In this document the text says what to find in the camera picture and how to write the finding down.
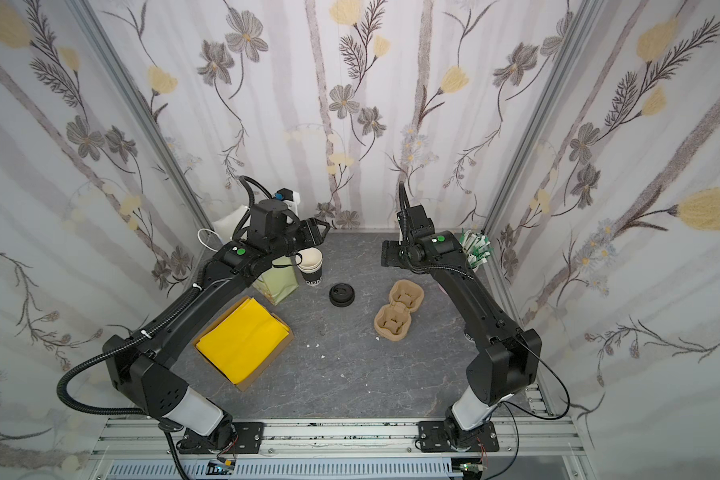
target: paper coffee cup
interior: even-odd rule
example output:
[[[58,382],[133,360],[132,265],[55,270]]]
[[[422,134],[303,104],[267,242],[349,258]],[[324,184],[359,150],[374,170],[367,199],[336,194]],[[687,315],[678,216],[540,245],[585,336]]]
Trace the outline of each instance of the paper coffee cup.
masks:
[[[307,285],[318,285],[322,279],[322,253],[317,248],[307,248],[299,252],[302,261],[298,270],[302,273]]]

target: yellow flower print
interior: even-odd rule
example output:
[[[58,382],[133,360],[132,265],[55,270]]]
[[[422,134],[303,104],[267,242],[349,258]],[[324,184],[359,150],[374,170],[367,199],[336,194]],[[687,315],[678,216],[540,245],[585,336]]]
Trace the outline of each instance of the yellow flower print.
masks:
[[[542,214],[548,214],[550,212],[550,194],[544,189],[539,190],[536,193],[536,197],[530,201],[528,205],[532,211],[536,211],[537,207],[540,206]]]
[[[162,68],[152,65],[146,74],[150,81],[150,86],[158,94],[169,94],[176,90],[179,81],[172,77],[169,73],[164,72]]]
[[[360,0],[336,0],[328,14],[340,25],[354,25],[360,20]]]
[[[139,208],[140,206],[141,206],[141,196],[140,195],[126,195],[126,197],[123,198],[123,202],[120,204],[120,214],[128,215],[132,211]]]
[[[720,187],[696,192],[670,213],[695,230],[720,230]]]
[[[67,67],[71,68],[74,72],[80,71],[80,57],[77,55],[77,50],[69,47],[59,47],[59,55],[67,64]]]
[[[76,222],[85,222],[85,212],[81,208],[72,209],[70,218]]]
[[[373,54],[376,57],[383,57],[385,53],[389,52],[389,46],[392,43],[381,35],[376,35],[373,38]]]
[[[655,115],[662,111],[666,106],[666,96],[664,95],[664,89],[658,87],[648,97],[648,100],[643,105],[643,115]]]
[[[469,78],[464,70],[461,70],[460,67],[450,67],[440,82],[440,90],[443,93],[452,94],[461,90],[468,82]]]
[[[0,42],[11,48],[28,47],[29,29],[19,12],[8,2],[0,1]]]
[[[347,167],[351,167],[355,163],[354,158],[341,152],[331,154],[328,159],[336,165],[346,165]]]
[[[654,62],[670,46],[677,30],[677,17],[657,23],[637,39],[637,56],[644,62]]]

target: white cable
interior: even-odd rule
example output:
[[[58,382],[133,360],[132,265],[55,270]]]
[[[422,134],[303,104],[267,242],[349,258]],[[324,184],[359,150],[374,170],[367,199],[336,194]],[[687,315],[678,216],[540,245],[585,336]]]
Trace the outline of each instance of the white cable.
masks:
[[[221,242],[221,243],[223,244],[223,243],[224,243],[224,240],[221,238],[221,235],[217,234],[216,232],[214,232],[214,231],[211,230],[210,228],[201,228],[200,230],[197,231],[197,239],[198,239],[198,241],[201,242],[202,245],[203,245],[205,248],[207,248],[208,250],[213,250],[214,252],[218,252],[218,250],[216,250],[215,248],[211,248],[210,246],[206,245],[205,242],[202,241],[202,239],[200,238],[200,232],[202,232],[203,230],[205,230],[205,231],[207,231],[207,232],[211,232],[212,234],[218,236],[218,237],[219,237],[219,242]]]

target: metal bracket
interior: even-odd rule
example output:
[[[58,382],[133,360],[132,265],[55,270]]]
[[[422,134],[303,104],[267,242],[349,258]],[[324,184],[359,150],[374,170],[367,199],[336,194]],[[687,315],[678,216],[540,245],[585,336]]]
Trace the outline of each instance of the metal bracket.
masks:
[[[496,436],[496,429],[492,422],[477,427],[479,430],[478,438],[483,444],[486,452],[498,452],[499,440]],[[423,453],[432,452],[455,452],[451,448],[448,436],[445,434],[444,422],[419,422],[418,423],[418,441],[422,447]],[[480,445],[476,442],[466,452],[480,452]]]
[[[262,422],[234,422],[232,424],[237,432],[237,440],[231,452],[236,455],[259,453],[262,444],[262,433],[264,424]],[[205,455],[216,453],[216,450],[209,448],[208,441],[189,428],[184,431],[184,436],[176,444],[176,449],[182,455]]]

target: cardboard box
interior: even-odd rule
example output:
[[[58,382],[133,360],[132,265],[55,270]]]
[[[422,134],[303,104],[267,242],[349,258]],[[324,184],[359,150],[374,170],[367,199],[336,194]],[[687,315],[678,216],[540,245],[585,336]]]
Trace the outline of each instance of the cardboard box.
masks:
[[[211,324],[208,325],[208,327],[207,327],[205,330],[203,330],[197,337],[195,337],[195,339],[192,341],[192,346],[195,347],[195,350],[197,350],[197,343],[200,341],[201,338],[203,338],[208,332],[210,332],[210,331],[212,331],[213,329],[215,329],[221,322],[223,322],[228,316],[230,316],[230,314],[232,314],[232,312],[234,312],[235,310],[237,310],[237,307],[239,307],[240,305],[242,305],[242,303],[245,302],[245,301],[248,300],[248,299],[249,299],[248,296],[244,296],[243,298],[241,298],[240,300],[238,300],[238,302],[236,302],[234,305],[232,305],[226,312],[222,313],[218,318],[216,318],[216,320],[214,320],[213,322],[211,322]],[[273,317],[275,317],[275,320],[277,320],[278,322],[280,322],[280,323],[282,323],[283,325],[285,325],[286,327],[288,327],[288,324],[286,324],[285,322],[283,322],[283,321],[280,319],[280,317],[278,317],[278,316],[275,315],[274,313],[269,312],[269,315],[272,315]],[[243,381],[240,382],[240,383],[233,383],[233,385],[236,386],[237,389],[240,390],[240,392],[244,392],[245,390],[247,390],[248,387],[250,387],[250,386],[254,383],[254,381],[259,378],[259,376],[264,372],[264,370],[266,370],[266,368],[267,368],[272,362],[275,361],[275,359],[278,357],[278,355],[280,355],[280,353],[281,353],[283,350],[286,349],[286,347],[288,346],[288,344],[289,344],[291,341],[293,341],[293,329],[291,329],[290,327],[288,327],[288,336],[287,336],[286,338],[284,338],[284,339],[278,344],[277,347],[275,347],[275,349],[272,351],[272,353],[270,353],[269,356],[268,356],[267,358],[265,358],[263,362],[261,362],[261,365],[259,365],[259,366],[256,368],[256,370],[253,370],[253,372],[251,372],[251,374],[248,375],[248,377],[247,377],[245,380],[243,380]],[[208,364],[211,365],[214,369],[216,369],[216,371],[217,371],[218,373],[221,373],[221,374],[224,376],[225,379],[227,378],[226,375],[224,375],[224,373],[223,373],[221,370],[219,370],[218,368],[216,368],[216,366],[213,365],[213,364],[211,363],[211,361],[206,358],[206,356],[202,355],[202,358],[203,358],[206,362],[208,362]]]

